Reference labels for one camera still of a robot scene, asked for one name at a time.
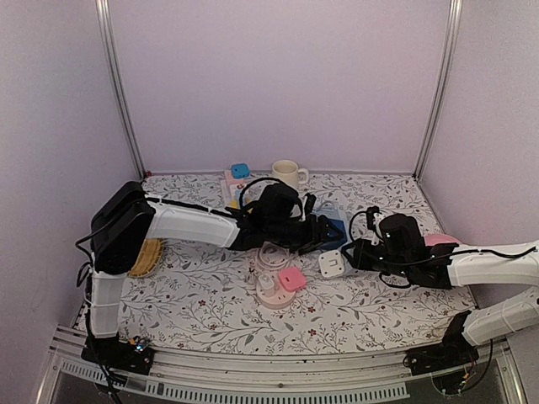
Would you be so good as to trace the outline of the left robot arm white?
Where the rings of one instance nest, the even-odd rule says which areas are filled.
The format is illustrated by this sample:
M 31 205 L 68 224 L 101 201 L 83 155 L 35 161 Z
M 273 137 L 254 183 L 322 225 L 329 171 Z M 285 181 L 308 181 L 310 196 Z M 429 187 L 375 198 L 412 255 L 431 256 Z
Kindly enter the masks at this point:
M 140 183 L 125 183 L 91 220 L 89 243 L 88 333 L 93 352 L 107 365 L 125 358 L 118 335 L 123 284 L 144 241 L 174 239 L 202 242 L 231 251 L 248 251 L 266 242 L 303 255 L 344 237 L 327 216 L 316 215 L 315 196 L 305 198 L 277 178 L 265 178 L 258 199 L 236 208 L 204 205 L 147 194 Z

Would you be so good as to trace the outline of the small white usb charger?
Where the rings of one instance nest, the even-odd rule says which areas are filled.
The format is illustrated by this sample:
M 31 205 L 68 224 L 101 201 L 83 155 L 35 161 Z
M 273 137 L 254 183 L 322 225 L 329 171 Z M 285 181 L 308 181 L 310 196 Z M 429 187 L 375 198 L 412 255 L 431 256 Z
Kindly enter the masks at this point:
M 268 274 L 261 274 L 258 277 L 258 282 L 262 290 L 273 290 L 275 288 L 274 278 Z

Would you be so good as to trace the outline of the pink round power strip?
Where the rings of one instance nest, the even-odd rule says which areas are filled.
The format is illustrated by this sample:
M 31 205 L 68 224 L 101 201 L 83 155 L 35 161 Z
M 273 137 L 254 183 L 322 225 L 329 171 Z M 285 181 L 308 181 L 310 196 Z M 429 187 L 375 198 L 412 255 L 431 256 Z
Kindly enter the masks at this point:
M 256 296 L 258 303 L 271 310 L 284 309 L 296 298 L 296 292 L 288 292 L 282 286 L 274 290 L 273 295 L 267 295 L 267 292 L 268 290 L 264 290 L 261 284 L 257 283 Z

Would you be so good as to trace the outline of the white square plug adapter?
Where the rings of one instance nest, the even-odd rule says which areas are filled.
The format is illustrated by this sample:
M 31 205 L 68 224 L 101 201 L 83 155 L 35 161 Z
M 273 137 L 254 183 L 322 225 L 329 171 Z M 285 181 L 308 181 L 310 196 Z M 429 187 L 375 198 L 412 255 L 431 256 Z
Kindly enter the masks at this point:
M 325 279 L 337 278 L 345 273 L 344 259 L 339 250 L 322 252 L 318 257 L 318 265 Z

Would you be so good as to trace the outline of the pink square plug adapter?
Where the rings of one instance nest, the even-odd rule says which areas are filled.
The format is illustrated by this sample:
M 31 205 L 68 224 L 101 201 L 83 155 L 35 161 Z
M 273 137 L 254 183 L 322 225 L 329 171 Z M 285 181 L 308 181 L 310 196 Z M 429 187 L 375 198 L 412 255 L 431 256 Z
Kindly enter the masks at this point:
M 284 268 L 278 273 L 282 287 L 288 292 L 296 292 L 303 289 L 307 279 L 298 267 Z

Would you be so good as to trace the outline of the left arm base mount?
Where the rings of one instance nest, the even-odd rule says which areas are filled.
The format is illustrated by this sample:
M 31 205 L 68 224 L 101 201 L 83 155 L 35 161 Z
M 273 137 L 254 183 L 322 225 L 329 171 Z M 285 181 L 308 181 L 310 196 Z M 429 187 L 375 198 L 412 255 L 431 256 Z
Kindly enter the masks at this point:
M 89 336 L 86 338 L 81 358 L 105 368 L 149 375 L 155 355 L 150 342 L 150 339 L 139 336 L 126 342 L 120 341 L 119 336 L 112 338 Z

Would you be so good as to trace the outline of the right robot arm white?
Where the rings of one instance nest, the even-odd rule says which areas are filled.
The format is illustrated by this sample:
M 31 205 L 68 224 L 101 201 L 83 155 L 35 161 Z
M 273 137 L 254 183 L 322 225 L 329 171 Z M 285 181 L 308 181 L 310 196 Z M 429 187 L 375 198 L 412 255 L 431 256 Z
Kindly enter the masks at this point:
M 354 269 L 381 276 L 406 279 L 411 286 L 451 290 L 482 285 L 515 289 L 491 306 L 477 308 L 453 318 L 435 359 L 444 367 L 454 366 L 477 347 L 538 323 L 538 243 L 471 246 L 460 242 L 430 245 L 419 224 L 410 215 L 394 214 L 369 228 L 377 241 L 357 238 L 342 246 L 341 254 Z

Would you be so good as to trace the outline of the dark blue cube socket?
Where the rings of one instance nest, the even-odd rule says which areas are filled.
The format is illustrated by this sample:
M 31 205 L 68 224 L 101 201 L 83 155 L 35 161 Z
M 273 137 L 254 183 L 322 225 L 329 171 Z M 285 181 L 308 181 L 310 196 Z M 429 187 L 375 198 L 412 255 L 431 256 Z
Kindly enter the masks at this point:
M 348 234 L 344 222 L 340 219 L 330 219 L 329 223 L 331 224 L 329 228 L 330 241 L 335 241 L 335 244 L 327 250 L 338 249 L 348 241 Z

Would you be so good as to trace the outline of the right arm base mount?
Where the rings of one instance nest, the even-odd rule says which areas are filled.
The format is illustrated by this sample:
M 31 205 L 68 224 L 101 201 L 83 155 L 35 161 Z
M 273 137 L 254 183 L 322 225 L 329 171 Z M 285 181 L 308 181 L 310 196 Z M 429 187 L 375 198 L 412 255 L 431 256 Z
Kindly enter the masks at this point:
M 412 375 L 424 375 L 477 361 L 478 349 L 462 335 L 464 322 L 470 314 L 470 311 L 464 311 L 456 315 L 440 342 L 407 350 L 403 365 Z

